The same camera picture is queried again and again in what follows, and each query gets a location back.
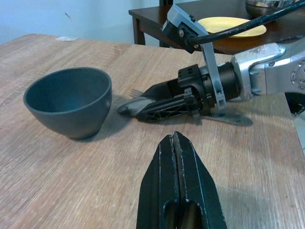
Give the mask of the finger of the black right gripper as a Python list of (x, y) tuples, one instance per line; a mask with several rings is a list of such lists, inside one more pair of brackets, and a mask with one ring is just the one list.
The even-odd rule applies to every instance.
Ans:
[(193, 111), (193, 98), (183, 95), (171, 99), (150, 102), (138, 114), (142, 122), (158, 122), (180, 115), (190, 115)]
[(141, 94), (141, 97), (163, 100), (171, 99), (181, 94), (183, 94), (183, 88), (178, 85), (178, 80), (169, 80), (152, 85)]

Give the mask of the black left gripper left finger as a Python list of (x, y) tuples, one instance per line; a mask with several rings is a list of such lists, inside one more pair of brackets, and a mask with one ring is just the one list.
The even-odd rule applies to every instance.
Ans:
[(136, 227), (175, 229), (179, 207), (179, 186), (173, 136), (157, 146), (141, 182)]

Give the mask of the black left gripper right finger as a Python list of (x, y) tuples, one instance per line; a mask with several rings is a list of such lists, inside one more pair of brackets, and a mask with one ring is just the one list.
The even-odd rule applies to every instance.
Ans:
[(225, 229), (223, 210), (214, 180), (191, 141), (173, 134), (179, 183), (179, 229)]

